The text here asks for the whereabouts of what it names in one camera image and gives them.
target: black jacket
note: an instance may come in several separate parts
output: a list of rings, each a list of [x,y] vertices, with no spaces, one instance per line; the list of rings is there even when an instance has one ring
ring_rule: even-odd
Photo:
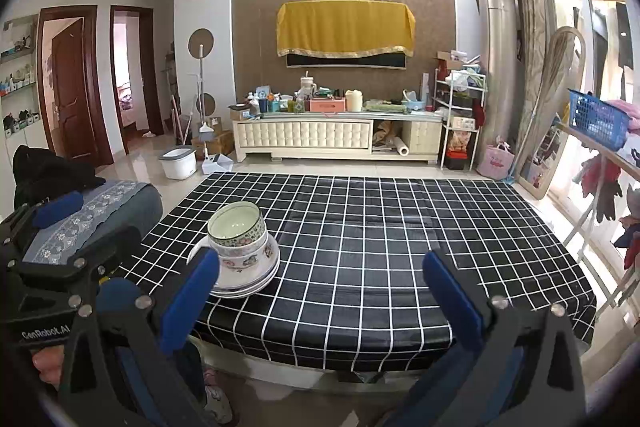
[[[66,160],[49,149],[32,149],[26,145],[20,145],[15,151],[14,178],[15,208],[23,203],[31,206],[54,200],[72,190],[89,190],[105,182],[87,163]]]

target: table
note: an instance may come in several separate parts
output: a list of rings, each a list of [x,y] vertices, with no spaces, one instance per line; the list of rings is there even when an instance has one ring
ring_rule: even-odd
[[[622,278],[622,280],[620,281],[616,289],[613,291],[613,293],[611,293],[609,292],[607,285],[604,283],[604,281],[601,279],[601,277],[597,273],[596,269],[594,269],[590,261],[584,256],[584,249],[586,248],[589,240],[591,239],[591,234],[593,233],[594,222],[596,217],[596,208],[598,206],[598,199],[600,198],[600,191],[602,189],[602,184],[604,182],[605,167],[607,164],[607,160],[609,160],[610,162],[615,163],[615,165],[620,167],[623,171],[627,172],[635,180],[640,180],[640,168],[626,161],[622,156],[619,156],[615,151],[612,151],[611,149],[604,147],[604,145],[601,145],[600,143],[596,142],[596,140],[594,140],[590,136],[587,136],[586,134],[581,133],[577,129],[569,127],[565,123],[556,123],[556,127],[561,129],[563,132],[576,137],[589,149],[598,151],[602,157],[602,163],[600,166],[600,177],[598,179],[598,188],[596,189],[596,194],[593,198],[593,201],[591,202],[587,210],[585,210],[584,213],[580,216],[580,219],[576,222],[574,228],[569,233],[569,235],[562,242],[562,244],[566,247],[569,244],[569,242],[574,238],[578,230],[582,228],[585,221],[591,215],[589,227],[586,233],[584,234],[584,241],[582,242],[582,247],[578,252],[578,263],[580,262],[585,263],[585,266],[589,269],[594,279],[598,283],[598,286],[600,286],[600,289],[603,291],[605,297],[607,298],[607,301],[596,312],[596,319],[597,319],[602,314],[602,312],[607,308],[607,306],[610,306],[611,308],[615,307],[616,296],[620,292],[623,292],[625,290],[625,287],[628,287],[631,284],[637,284],[636,280],[640,275],[640,273],[636,269],[636,267],[638,266],[638,263],[635,263],[632,267],[630,267],[626,271],[625,276]]]
[[[209,298],[195,328],[204,341],[318,369],[427,368],[452,343],[421,272],[424,254],[439,249],[488,296],[525,309],[562,302],[576,336],[591,342],[595,296],[584,273],[502,182],[215,173],[116,275],[152,294],[185,266],[215,210],[239,200],[262,210],[280,266],[257,294]]]

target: hand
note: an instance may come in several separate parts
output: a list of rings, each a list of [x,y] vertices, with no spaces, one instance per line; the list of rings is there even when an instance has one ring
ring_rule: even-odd
[[[50,383],[56,389],[62,377],[62,362],[65,360],[65,346],[51,346],[33,355],[33,365],[40,372],[40,380]]]

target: yellow cloth cover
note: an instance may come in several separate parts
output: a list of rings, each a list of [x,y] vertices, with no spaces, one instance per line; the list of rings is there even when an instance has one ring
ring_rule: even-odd
[[[415,17],[406,4],[324,0],[284,3],[276,24],[278,57],[414,55]]]

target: white jar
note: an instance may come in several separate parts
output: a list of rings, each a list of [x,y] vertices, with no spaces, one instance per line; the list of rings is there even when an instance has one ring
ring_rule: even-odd
[[[360,112],[362,110],[362,92],[348,90],[344,97],[347,99],[347,112]]]

